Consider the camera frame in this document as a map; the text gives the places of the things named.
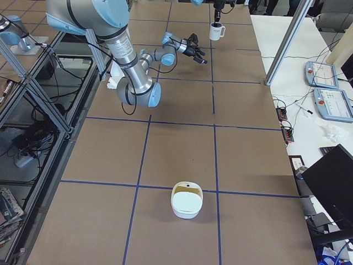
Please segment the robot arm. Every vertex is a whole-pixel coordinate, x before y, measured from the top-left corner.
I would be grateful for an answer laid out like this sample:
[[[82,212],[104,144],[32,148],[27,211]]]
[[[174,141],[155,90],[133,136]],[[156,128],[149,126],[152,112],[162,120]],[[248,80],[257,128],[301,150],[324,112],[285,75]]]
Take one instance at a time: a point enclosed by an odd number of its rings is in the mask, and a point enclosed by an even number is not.
[[[200,6],[202,3],[204,3],[204,0],[191,0],[191,3],[196,5],[196,6]],[[216,26],[221,25],[220,23],[220,19],[221,19],[221,14],[228,14],[230,13],[235,5],[236,5],[237,1],[231,1],[231,0],[214,0],[211,1],[211,3],[213,4],[213,8],[215,10],[214,12],[214,24]],[[229,4],[231,6],[231,10],[229,12],[223,12],[222,9],[225,7],[226,4]]]
[[[106,43],[124,76],[117,84],[117,96],[127,105],[155,107],[161,98],[161,86],[147,71],[154,61],[171,66],[177,52],[206,63],[197,45],[196,34],[181,39],[164,34],[161,48],[137,53],[128,34],[129,6],[126,1],[47,1],[48,24],[60,31],[85,35],[91,29]]]

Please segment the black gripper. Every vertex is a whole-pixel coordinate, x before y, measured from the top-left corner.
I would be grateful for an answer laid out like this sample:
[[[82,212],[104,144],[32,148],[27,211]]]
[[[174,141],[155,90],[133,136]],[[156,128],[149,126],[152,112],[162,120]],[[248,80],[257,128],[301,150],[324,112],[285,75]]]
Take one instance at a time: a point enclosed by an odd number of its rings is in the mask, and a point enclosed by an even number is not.
[[[199,64],[207,64],[207,60],[199,57],[199,55],[205,55],[205,53],[196,46],[187,46],[183,54],[188,57],[193,57],[194,61]]]
[[[218,27],[220,25],[221,10],[226,4],[229,4],[231,7],[234,7],[234,0],[214,0],[213,7],[214,12],[214,26]]]

